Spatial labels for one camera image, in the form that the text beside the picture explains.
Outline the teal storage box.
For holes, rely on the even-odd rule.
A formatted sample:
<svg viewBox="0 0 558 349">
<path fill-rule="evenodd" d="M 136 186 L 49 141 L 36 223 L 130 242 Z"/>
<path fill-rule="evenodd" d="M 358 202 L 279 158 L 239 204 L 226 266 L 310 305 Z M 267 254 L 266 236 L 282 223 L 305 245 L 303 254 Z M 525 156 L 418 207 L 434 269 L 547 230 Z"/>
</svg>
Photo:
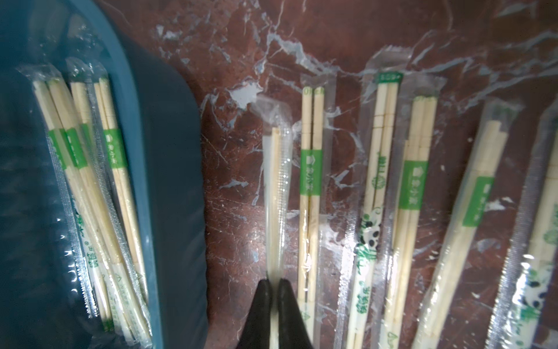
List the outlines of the teal storage box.
<svg viewBox="0 0 558 349">
<path fill-rule="evenodd" d="M 132 177 L 155 348 L 208 332 L 201 121 L 170 65 L 93 1 L 1 3 L 1 347 L 125 348 L 84 302 L 65 183 L 22 65 L 97 61 L 109 72 Z"/>
</svg>

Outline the chopstick pair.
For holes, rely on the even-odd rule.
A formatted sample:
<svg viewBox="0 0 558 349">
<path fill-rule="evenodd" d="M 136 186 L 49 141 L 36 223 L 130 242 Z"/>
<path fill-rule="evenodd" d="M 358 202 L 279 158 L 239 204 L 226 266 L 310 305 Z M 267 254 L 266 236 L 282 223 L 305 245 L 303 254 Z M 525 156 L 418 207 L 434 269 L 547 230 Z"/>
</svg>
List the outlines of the chopstick pair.
<svg viewBox="0 0 558 349">
<path fill-rule="evenodd" d="M 557 103 L 542 114 L 510 238 L 486 348 L 530 348 L 557 256 Z"/>
<path fill-rule="evenodd" d="M 386 46 L 373 54 L 363 71 L 355 171 L 355 233 L 345 247 L 339 290 L 336 348 L 370 348 L 377 332 L 376 314 L 384 295 L 387 243 L 392 228 L 392 160 L 397 136 L 399 90 L 411 59 L 409 47 Z"/>
<path fill-rule="evenodd" d="M 412 348 L 430 349 L 439 345 L 470 247 L 485 213 L 511 126 L 523 109 L 524 104 L 519 100 L 491 97 L 485 102 L 432 282 L 421 303 Z"/>
<path fill-rule="evenodd" d="M 395 121 L 382 223 L 379 282 L 375 302 L 377 337 L 373 348 L 398 348 L 427 181 L 440 91 L 446 80 L 411 73 L 398 86 L 390 116 Z"/>
<path fill-rule="evenodd" d="M 266 276 L 273 292 L 266 348 L 279 348 L 278 288 L 283 278 L 293 137 L 286 103 L 258 95 L 251 110 L 264 122 L 262 136 L 266 235 Z"/>
<path fill-rule="evenodd" d="M 335 103 L 337 76 L 303 75 L 300 120 L 299 164 L 299 242 L 297 268 L 297 302 L 305 331 L 314 343 L 321 193 L 323 189 L 324 126 L 326 113 Z"/>
</svg>

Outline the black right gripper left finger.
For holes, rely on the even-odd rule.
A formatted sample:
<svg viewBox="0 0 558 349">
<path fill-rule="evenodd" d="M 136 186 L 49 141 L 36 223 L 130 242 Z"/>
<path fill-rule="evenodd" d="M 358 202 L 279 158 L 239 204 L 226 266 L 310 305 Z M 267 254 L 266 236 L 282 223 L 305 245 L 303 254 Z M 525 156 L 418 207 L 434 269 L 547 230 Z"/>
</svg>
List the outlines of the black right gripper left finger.
<svg viewBox="0 0 558 349">
<path fill-rule="evenodd" d="M 273 289 L 269 279 L 259 281 L 236 349 L 268 349 Z"/>
</svg>

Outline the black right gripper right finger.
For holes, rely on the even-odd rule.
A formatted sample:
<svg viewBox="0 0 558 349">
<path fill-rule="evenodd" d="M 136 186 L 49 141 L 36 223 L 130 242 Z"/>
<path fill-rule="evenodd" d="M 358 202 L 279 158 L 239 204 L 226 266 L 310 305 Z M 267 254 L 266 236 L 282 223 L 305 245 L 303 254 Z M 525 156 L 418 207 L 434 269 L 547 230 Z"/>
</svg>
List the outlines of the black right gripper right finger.
<svg viewBox="0 0 558 349">
<path fill-rule="evenodd" d="M 278 341 L 280 349 L 313 349 L 289 280 L 278 284 Z"/>
</svg>

